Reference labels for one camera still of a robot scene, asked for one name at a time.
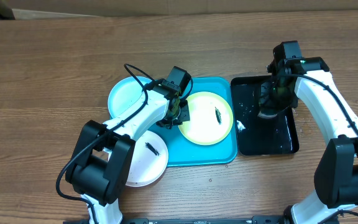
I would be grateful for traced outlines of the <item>green sponge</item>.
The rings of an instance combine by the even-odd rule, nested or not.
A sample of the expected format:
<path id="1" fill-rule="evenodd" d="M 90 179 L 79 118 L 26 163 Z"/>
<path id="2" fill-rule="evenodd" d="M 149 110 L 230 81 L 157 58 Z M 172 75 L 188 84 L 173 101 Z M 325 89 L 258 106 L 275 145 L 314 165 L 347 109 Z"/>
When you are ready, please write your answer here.
<path id="1" fill-rule="evenodd" d="M 272 119 L 278 115 L 277 111 L 262 111 L 260 110 L 258 113 L 258 117 L 263 119 Z"/>

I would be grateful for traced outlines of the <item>yellow plate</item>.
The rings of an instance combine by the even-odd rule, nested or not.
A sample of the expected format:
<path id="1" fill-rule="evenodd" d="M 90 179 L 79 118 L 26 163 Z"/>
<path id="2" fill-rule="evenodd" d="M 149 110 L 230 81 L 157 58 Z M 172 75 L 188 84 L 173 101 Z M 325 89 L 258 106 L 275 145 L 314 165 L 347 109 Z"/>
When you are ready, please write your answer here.
<path id="1" fill-rule="evenodd" d="M 223 97 L 201 91 L 191 94 L 187 102 L 190 120 L 178 127 L 187 140 L 209 146 L 228 136 L 234 117 L 229 103 Z"/>

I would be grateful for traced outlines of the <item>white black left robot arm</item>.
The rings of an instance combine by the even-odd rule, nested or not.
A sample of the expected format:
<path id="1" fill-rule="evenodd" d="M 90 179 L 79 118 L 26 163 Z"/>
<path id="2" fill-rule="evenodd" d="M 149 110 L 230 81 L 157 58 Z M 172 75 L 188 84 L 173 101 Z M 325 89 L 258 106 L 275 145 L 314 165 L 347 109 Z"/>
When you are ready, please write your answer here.
<path id="1" fill-rule="evenodd" d="M 87 204 L 87 223 L 121 223 L 118 198 L 124 189 L 136 141 L 154 124 L 170 129 L 188 121 L 185 88 L 148 84 L 140 98 L 103 124 L 93 120 L 82 128 L 70 161 L 56 183 L 65 179 Z"/>

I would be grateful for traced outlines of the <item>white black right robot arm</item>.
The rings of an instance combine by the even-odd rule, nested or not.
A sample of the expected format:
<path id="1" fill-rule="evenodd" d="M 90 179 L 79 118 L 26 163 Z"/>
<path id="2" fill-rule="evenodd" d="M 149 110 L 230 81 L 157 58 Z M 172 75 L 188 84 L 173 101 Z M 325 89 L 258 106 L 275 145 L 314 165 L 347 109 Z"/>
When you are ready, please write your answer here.
<path id="1" fill-rule="evenodd" d="M 267 71 L 272 76 L 259 89 L 259 116 L 273 118 L 301 100 L 326 143 L 314 190 L 288 206 L 279 223 L 337 223 L 338 215 L 358 207 L 358 117 L 322 58 L 275 58 Z"/>

